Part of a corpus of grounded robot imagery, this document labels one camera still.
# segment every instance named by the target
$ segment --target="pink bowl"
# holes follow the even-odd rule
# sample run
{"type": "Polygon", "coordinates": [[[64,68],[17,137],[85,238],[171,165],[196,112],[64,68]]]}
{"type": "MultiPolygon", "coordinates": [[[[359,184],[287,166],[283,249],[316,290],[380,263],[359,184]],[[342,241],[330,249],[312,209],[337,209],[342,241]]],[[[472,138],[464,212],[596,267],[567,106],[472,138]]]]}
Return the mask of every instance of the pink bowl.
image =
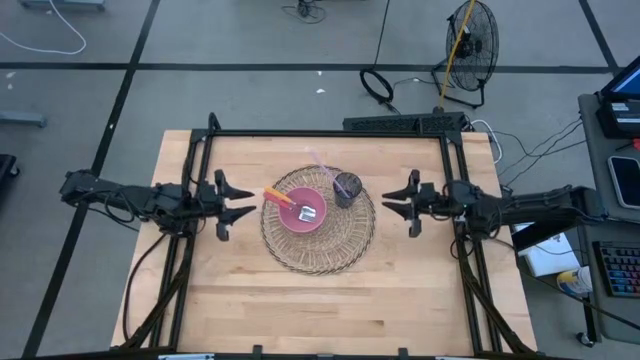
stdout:
{"type": "Polygon", "coordinates": [[[316,209],[316,221],[312,223],[304,222],[298,219],[298,211],[279,207],[282,225],[298,234],[310,233],[322,225],[325,216],[327,216],[327,202],[324,201],[319,192],[312,188],[299,187],[289,191],[287,196],[298,205],[310,206],[316,209]]]}

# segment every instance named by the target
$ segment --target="black cup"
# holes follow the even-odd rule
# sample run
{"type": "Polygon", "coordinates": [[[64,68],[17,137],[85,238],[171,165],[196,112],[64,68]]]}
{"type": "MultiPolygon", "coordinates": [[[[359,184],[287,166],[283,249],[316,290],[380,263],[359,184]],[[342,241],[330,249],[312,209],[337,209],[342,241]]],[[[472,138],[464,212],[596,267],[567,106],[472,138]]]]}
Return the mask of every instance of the black cup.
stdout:
{"type": "Polygon", "coordinates": [[[353,205],[353,202],[356,201],[358,195],[362,191],[362,181],[360,178],[352,173],[340,173],[336,176],[336,181],[338,184],[342,185],[342,188],[346,192],[343,193],[342,190],[333,183],[333,192],[335,193],[336,205],[343,209],[348,209],[353,205]]]}

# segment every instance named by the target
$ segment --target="fan stand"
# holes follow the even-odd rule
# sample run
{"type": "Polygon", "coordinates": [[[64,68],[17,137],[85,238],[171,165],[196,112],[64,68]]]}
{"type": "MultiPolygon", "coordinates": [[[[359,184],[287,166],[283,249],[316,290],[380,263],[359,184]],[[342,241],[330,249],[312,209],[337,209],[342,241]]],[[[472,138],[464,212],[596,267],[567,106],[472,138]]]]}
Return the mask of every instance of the fan stand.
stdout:
{"type": "MultiPolygon", "coordinates": [[[[436,75],[436,71],[438,71],[438,69],[440,69],[441,67],[445,66],[446,64],[447,64],[447,59],[442,60],[438,65],[434,66],[433,69],[431,69],[431,76],[433,77],[433,82],[438,87],[438,95],[442,95],[442,86],[440,84],[440,81],[438,80],[438,76],[436,75]]],[[[447,96],[447,95],[445,95],[444,98],[447,99],[447,100],[451,100],[451,101],[457,102],[459,104],[470,106],[472,109],[477,109],[480,106],[484,105],[484,83],[485,83],[484,80],[478,80],[478,88],[480,89],[480,104],[472,104],[470,102],[467,102],[467,101],[464,101],[464,100],[460,100],[460,99],[456,99],[454,97],[447,96]]]]}

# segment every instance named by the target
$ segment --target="floor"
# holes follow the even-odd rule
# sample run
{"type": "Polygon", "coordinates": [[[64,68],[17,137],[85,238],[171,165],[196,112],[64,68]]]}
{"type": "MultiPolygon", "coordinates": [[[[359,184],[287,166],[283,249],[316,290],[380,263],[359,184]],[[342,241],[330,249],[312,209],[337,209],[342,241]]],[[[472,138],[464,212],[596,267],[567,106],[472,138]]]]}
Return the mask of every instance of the floor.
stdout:
{"type": "MultiPolygon", "coordinates": [[[[375,57],[386,1],[322,1],[328,16],[316,25],[280,10],[292,3],[106,0],[105,12],[61,6],[88,43],[75,56],[29,52],[0,39],[0,109],[41,112],[49,120],[44,129],[0,126],[0,153],[16,155],[22,169],[0,212],[0,284],[6,289],[0,293],[0,358],[22,355],[65,244],[74,211],[57,191],[67,171],[93,164],[104,178],[149,183],[163,131],[204,127],[210,111],[229,129],[340,129],[345,117],[389,114],[358,78],[375,57]],[[150,30],[140,43],[145,18],[150,30]],[[136,54],[137,43],[142,52],[136,54]],[[137,71],[130,61],[140,64],[137,71]],[[100,156],[94,161],[104,134],[113,135],[108,152],[104,162],[100,156]]],[[[416,71],[444,58],[446,18],[459,3],[391,1],[379,58],[380,64],[399,65],[386,67],[393,70],[383,72],[389,81],[427,79],[428,73],[416,71]]],[[[528,149],[577,120],[577,96],[602,88],[618,66],[638,55],[636,0],[486,4],[501,45],[487,104],[475,111],[453,103],[446,108],[515,134],[528,149]]],[[[35,47],[76,49],[80,41],[47,10],[2,1],[0,31],[35,47]]],[[[421,83],[398,85],[395,96],[402,113],[430,112],[437,104],[436,89],[421,83]]],[[[578,128],[558,146],[583,138],[578,128]]],[[[522,156],[514,140],[500,141],[499,172],[522,156]]],[[[509,169],[501,182],[529,164],[509,169]]],[[[584,144],[544,158],[511,186],[523,193],[568,183],[593,186],[584,144]]],[[[87,216],[39,355],[109,346],[135,239],[99,215],[87,216]]],[[[593,349],[579,345],[573,336],[585,329],[582,307],[523,283],[540,350],[585,359],[630,358],[640,350],[606,339],[593,349]]]]}

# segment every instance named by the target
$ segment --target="pink straw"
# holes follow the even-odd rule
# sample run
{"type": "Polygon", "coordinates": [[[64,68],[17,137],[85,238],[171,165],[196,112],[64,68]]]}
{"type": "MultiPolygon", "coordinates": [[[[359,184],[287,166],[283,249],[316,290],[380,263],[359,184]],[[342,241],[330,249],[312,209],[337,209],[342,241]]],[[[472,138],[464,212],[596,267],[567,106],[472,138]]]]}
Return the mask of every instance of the pink straw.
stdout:
{"type": "Polygon", "coordinates": [[[333,177],[333,174],[331,174],[329,169],[327,169],[326,167],[324,167],[324,165],[322,165],[322,161],[320,161],[320,156],[318,156],[318,153],[315,150],[313,150],[312,148],[310,148],[310,147],[307,147],[307,152],[309,154],[311,154],[311,157],[313,158],[313,160],[316,162],[316,164],[318,164],[318,166],[320,166],[322,168],[322,170],[324,170],[325,174],[327,174],[329,179],[333,180],[333,183],[338,185],[338,189],[340,189],[340,192],[342,192],[342,194],[347,199],[351,199],[351,196],[349,196],[349,194],[347,194],[347,191],[342,187],[342,185],[340,185],[338,180],[336,180],[336,178],[333,177]]]}

